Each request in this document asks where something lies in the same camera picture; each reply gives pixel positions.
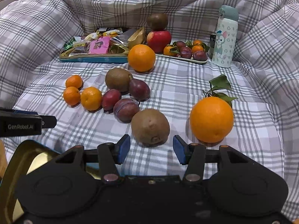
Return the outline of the gold metal tray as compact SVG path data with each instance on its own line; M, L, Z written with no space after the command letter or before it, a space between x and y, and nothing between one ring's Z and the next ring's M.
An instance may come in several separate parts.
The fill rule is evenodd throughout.
M15 223L120 223L119 184L101 181L97 148L78 145L57 154L35 141L17 148L1 189Z

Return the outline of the large orange with leaves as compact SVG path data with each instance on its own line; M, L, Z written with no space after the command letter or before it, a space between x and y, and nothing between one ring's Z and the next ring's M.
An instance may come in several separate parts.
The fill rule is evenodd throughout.
M232 102L236 97L228 96L221 90L232 90L224 74L209 81L209 89L202 91L204 97L198 100L189 115L193 135L206 144L221 142L233 128Z

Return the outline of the brown kiwi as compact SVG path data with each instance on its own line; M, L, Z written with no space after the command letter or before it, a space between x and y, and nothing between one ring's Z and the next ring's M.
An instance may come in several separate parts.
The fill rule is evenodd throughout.
M126 93L129 91L129 83L133 79L133 75L122 68L110 69L105 76L105 83L107 87Z
M170 134L166 116L156 109L144 109L136 113L131 121L134 138L145 146L164 144Z

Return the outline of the purple plum front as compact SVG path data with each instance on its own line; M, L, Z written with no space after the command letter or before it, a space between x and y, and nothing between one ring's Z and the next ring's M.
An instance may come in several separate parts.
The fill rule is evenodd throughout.
M121 99L113 107L114 115L122 122L130 122L139 111L139 103L132 99Z

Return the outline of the red plum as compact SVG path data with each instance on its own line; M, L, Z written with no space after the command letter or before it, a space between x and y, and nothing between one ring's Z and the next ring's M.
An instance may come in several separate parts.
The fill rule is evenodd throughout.
M122 98L122 94L115 89L108 90L102 99L102 107L104 111L110 111L114 105Z

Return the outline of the small mandarin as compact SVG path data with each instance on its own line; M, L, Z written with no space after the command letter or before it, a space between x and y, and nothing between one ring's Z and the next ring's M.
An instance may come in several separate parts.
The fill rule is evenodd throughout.
M65 87L69 88L71 86L80 90L83 86L82 78L79 75L70 76L65 82Z
M95 87L88 87L81 93L81 104L88 111L96 111L101 107L102 92Z
M63 98L68 105L75 106L81 101L81 94L76 87L70 86L64 90Z

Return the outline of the dark plum with stem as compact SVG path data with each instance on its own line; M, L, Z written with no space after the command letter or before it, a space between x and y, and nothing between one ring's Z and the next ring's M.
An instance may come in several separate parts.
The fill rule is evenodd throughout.
M131 79L129 83L129 93L140 102L146 101L150 98L149 86L139 79Z

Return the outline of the white fruit plate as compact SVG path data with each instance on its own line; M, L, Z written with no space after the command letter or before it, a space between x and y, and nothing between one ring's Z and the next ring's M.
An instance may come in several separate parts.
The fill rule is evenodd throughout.
M203 65L203 64L206 64L206 63L210 62L209 58L205 61L197 61L197 60L193 60L193 59L186 59L186 58L182 58L182 57L173 57L173 56L167 56L167 55L162 55L162 54L156 54L156 56L164 57L164 58L168 58L168 59L175 59L175 60L190 62L190 63L194 63L194 64L199 64L199 65Z

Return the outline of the grey plaid tablecloth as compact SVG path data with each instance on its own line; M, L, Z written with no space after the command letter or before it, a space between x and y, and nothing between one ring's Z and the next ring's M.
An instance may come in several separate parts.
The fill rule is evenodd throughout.
M68 77L106 91L110 64L62 63L64 43L103 27L145 26L166 13L172 37L205 43L222 5L235 7L239 26L232 65L198 65L157 57L154 70L136 73L151 90L141 108L160 110L171 135L195 142L189 113L209 81L226 75L234 127L224 143L284 177L283 213L298 218L298 0L18 0L1 10L1 107L54 115L57 125L33 139L55 151L96 148L131 133L112 114L69 107L62 94Z

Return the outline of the green foil candy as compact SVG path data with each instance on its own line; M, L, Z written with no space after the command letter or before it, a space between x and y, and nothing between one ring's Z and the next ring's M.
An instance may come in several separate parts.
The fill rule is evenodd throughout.
M63 45L63 51L67 51L73 47L73 43L80 42L81 37L80 36L74 36L73 38L66 41Z

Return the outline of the plate plum right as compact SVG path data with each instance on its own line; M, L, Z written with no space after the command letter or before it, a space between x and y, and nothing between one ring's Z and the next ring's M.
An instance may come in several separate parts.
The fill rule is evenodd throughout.
M204 51L196 51L193 53L193 59L196 61L206 61L208 58Z

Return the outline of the plate plum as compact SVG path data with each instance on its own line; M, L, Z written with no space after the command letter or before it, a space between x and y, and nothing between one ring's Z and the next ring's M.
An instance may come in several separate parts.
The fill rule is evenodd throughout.
M190 59L192 57L192 50L188 46L180 48L180 57Z
M184 48L186 46L186 44L183 41L176 41L175 42L175 46L178 48L178 50L180 51L181 48Z
M204 51L196 51L193 53L193 59L196 61L206 61L208 58Z

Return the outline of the plate plum middle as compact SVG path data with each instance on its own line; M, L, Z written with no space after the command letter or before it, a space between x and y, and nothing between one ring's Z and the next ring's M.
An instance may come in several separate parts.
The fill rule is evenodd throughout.
M188 46L180 48L180 57L190 59L192 57L192 50Z

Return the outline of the cartoon cat water bottle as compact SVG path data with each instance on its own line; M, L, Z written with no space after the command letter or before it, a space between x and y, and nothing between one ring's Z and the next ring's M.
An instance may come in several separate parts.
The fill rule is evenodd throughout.
M234 7L222 5L215 29L212 63L229 68L234 54L238 32L239 13Z

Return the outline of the snack tin tray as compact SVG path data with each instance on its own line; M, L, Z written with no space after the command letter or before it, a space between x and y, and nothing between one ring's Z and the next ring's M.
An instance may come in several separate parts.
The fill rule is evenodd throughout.
M59 55L60 62L80 63L105 63L124 64L127 63L129 49L123 45L112 44L107 54L75 54L70 56L75 49L71 48Z

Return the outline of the plate mandarin right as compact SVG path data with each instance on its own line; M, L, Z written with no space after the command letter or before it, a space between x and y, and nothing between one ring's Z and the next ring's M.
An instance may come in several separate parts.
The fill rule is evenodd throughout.
M205 52L205 49L204 49L204 47L201 46L200 44L194 45L194 46L192 47L192 53L194 54L195 52L198 52L198 51L200 51L200 52Z

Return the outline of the plate mandarin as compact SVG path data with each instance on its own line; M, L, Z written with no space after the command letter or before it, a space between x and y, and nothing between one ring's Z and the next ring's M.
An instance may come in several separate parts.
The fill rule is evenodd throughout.
M194 40L193 41L193 45L195 46L195 45L200 45L202 43L202 41L201 40Z
M176 57L178 50L176 46L166 46L163 50L163 55Z
M205 52L205 49L204 49L204 47L201 46L200 44L194 45L194 46L192 47L192 53L194 54L195 52L198 52L198 51L200 51L200 52Z

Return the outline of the plate mandarin left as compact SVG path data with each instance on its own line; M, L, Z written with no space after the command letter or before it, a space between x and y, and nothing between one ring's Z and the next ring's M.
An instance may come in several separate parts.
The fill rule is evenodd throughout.
M163 55L176 57L178 50L176 46L166 46L163 50Z

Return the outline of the pink snack packet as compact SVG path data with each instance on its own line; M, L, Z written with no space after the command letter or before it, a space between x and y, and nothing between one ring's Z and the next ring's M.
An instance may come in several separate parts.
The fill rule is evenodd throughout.
M110 46L110 37L109 36L101 37L97 40L90 42L88 54L90 55L107 54L109 46Z

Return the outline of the plate plum back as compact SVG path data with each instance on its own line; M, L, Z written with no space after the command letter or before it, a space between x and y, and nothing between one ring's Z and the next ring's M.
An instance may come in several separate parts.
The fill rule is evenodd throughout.
M175 42L175 46L178 48L178 50L180 51L181 48L184 48L186 46L186 44L183 41L176 41Z

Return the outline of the plate mandarin back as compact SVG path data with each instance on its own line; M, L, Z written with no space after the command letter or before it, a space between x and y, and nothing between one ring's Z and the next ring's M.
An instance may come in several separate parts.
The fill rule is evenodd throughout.
M201 40L194 40L193 41L193 45L195 46L195 45L200 45L202 43L202 41Z

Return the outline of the tan paper snack bag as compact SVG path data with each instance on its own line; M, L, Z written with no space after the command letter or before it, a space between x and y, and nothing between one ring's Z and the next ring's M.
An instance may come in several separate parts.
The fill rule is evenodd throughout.
M143 44L145 41L145 29L141 27L128 38L128 48L131 50L135 45Z

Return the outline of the black can behind bottle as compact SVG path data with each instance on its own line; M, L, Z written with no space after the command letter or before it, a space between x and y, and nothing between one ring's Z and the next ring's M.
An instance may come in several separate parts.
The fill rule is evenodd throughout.
M209 56L212 59L213 53L214 53L214 47L215 47L215 40L216 40L216 34L213 33L210 35L210 50L209 50Z

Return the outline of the red apple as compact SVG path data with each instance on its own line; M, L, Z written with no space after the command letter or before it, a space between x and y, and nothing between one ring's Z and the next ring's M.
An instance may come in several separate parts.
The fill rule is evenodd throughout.
M168 30L151 31L147 35L147 45L155 52L162 53L165 46L169 45L172 35Z

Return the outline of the dark kiwi on apple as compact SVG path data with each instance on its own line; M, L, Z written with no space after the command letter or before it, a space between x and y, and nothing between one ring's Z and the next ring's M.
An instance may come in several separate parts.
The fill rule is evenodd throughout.
M147 25L151 30L161 31L168 25L168 15L164 13L154 13L147 17Z

